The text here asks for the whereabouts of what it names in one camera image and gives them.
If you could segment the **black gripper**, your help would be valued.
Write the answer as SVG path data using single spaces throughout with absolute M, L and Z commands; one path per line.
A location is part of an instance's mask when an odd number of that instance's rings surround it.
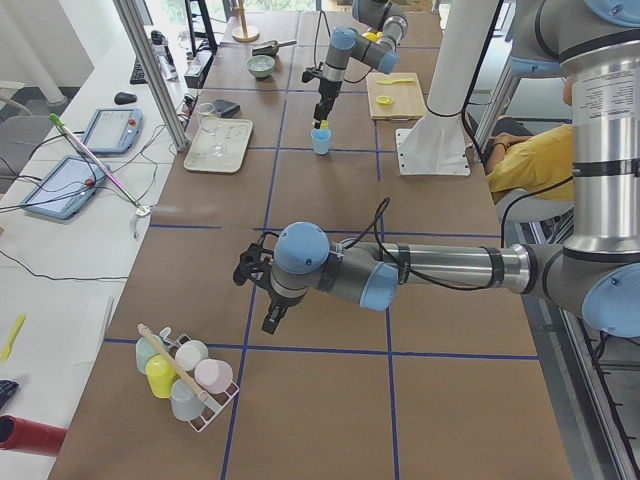
M 274 334 L 288 308 L 298 305 L 303 299 L 302 295 L 286 297 L 276 291 L 271 284 L 272 256 L 273 251 L 264 247 L 263 240 L 252 242 L 240 254 L 238 264 L 233 273 L 233 282 L 237 286 L 242 286 L 247 281 L 251 281 L 258 288 L 268 293 L 270 305 L 261 327 L 261 330 L 268 334 Z
M 318 92 L 321 95 L 321 102 L 315 105 L 313 114 L 313 125 L 315 128 L 320 128 L 322 121 L 328 119 L 335 99 L 339 96 L 342 80 L 330 78 L 329 72 L 324 72 L 320 68 L 307 67 L 302 73 L 301 80 L 303 83 L 308 83 L 313 79 L 320 81 Z

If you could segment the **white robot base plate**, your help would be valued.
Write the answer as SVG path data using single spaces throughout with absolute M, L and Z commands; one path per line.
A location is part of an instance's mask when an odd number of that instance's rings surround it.
M 469 176 L 462 130 L 439 133 L 397 129 L 395 133 L 401 175 Z

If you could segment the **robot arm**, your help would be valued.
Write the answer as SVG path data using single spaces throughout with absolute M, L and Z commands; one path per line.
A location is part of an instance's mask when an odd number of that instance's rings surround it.
M 506 288 L 533 294 L 618 337 L 639 333 L 639 5 L 523 1 L 513 52 L 530 74 L 569 75 L 573 87 L 574 230 L 560 245 L 504 249 L 332 242 L 296 222 L 273 249 L 252 243 L 234 271 L 271 303 L 274 332 L 309 289 L 386 309 L 398 286 Z
M 408 31 L 402 8 L 392 1 L 354 1 L 352 16 L 367 25 L 376 35 L 374 40 L 351 27 L 336 27 L 330 35 L 326 58 L 318 67 L 308 67 L 302 82 L 317 78 L 320 101 L 315 105 L 313 127 L 320 129 L 338 98 L 351 58 L 381 73 L 389 74 L 398 62 L 396 49 Z

